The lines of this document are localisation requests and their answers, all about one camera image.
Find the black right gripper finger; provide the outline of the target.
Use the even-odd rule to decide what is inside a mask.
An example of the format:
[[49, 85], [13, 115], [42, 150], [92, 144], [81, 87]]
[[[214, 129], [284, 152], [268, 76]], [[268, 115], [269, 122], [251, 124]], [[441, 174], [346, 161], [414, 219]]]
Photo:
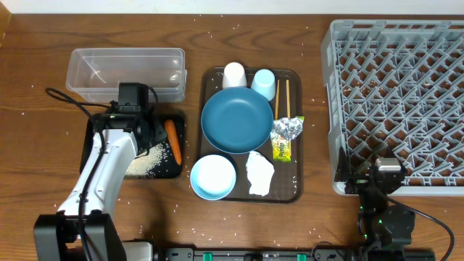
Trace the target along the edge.
[[[396, 155], [394, 154], [394, 152], [392, 151], [391, 148], [387, 147], [386, 148], [386, 158], [397, 158], [399, 160], [398, 157], [396, 157]], [[406, 167], [401, 163], [401, 161], [399, 160], [400, 164], [401, 164], [401, 170], [400, 172], [401, 173], [406, 173], [407, 172], [407, 169]]]
[[346, 182], [352, 177], [352, 171], [350, 169], [350, 163], [348, 157], [345, 153], [344, 148], [341, 146], [339, 148], [339, 159], [338, 165], [336, 168], [336, 173], [334, 176], [335, 182]]

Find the orange carrot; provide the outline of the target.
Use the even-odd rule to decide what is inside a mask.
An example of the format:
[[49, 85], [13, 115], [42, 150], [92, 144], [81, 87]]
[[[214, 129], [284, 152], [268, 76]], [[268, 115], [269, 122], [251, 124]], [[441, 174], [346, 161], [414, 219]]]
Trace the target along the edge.
[[175, 161], [178, 165], [181, 165], [182, 154], [181, 154], [180, 142], [178, 140], [177, 130], [175, 127], [175, 122], [171, 119], [168, 119], [165, 121], [164, 127], [167, 133], [168, 142], [173, 152]]

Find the pile of white rice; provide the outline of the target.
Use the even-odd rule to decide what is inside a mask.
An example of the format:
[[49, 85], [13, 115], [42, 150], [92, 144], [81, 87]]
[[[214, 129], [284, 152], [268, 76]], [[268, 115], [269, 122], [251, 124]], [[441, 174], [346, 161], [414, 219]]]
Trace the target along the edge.
[[161, 142], [147, 150], [142, 155], [137, 156], [130, 163], [126, 173], [126, 178], [147, 178], [156, 175], [163, 165], [168, 163], [170, 152], [167, 144]]

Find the yellow green snack packet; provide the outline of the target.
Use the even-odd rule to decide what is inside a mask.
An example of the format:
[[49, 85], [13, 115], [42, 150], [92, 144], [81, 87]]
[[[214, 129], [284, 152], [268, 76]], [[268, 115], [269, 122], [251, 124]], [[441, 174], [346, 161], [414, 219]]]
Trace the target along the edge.
[[271, 135], [273, 159], [279, 162], [291, 161], [291, 142], [278, 134]]

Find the foil wrapper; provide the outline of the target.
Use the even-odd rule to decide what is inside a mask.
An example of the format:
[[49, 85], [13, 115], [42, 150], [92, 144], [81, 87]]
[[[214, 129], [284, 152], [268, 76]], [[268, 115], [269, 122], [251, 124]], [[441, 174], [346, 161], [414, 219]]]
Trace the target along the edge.
[[287, 141], [295, 139], [303, 131], [304, 116], [282, 117], [273, 121], [270, 133], [272, 139], [283, 138]]

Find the white napkin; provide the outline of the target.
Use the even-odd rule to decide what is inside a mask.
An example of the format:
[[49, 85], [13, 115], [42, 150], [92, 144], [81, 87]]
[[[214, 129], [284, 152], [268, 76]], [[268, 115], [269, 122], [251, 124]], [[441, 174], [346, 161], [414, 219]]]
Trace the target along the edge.
[[273, 164], [259, 152], [251, 151], [246, 161], [246, 176], [251, 183], [249, 193], [266, 196], [275, 172]]

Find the light blue bowl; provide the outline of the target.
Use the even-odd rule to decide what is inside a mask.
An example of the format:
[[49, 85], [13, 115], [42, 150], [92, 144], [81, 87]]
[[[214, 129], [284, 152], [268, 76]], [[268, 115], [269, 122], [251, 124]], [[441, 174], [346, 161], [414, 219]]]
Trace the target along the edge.
[[190, 184], [202, 199], [216, 201], [229, 195], [236, 184], [236, 169], [232, 162], [219, 154], [198, 159], [191, 170]]

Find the dark blue plate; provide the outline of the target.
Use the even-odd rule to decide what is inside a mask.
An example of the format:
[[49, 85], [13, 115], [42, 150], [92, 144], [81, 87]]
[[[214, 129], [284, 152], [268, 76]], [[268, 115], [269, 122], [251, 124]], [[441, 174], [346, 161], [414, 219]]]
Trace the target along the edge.
[[244, 154], [269, 139], [273, 111], [267, 99], [256, 91], [228, 88], [207, 100], [200, 124], [205, 138], [216, 149]]

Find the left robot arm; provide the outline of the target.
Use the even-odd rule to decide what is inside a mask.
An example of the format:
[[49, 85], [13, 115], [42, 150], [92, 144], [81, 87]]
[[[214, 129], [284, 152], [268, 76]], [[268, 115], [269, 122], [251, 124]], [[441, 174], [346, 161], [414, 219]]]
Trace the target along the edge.
[[125, 174], [134, 159], [167, 134], [157, 123], [156, 92], [142, 83], [122, 83], [116, 101], [92, 115], [87, 104], [54, 88], [46, 93], [74, 104], [88, 117], [88, 156], [78, 182], [56, 213], [39, 215], [33, 228], [39, 260], [154, 260], [152, 243], [122, 241], [112, 220]]

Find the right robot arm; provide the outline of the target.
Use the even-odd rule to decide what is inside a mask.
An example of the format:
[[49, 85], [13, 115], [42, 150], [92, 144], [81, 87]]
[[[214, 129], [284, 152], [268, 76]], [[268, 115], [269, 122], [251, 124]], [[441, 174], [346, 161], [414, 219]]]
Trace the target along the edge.
[[345, 260], [405, 260], [404, 247], [412, 243], [415, 214], [390, 204], [388, 195], [400, 188], [406, 169], [394, 156], [380, 157], [366, 173], [354, 173], [345, 150], [339, 149], [334, 180], [344, 183], [344, 193], [358, 195], [358, 231], [365, 242], [344, 255]]

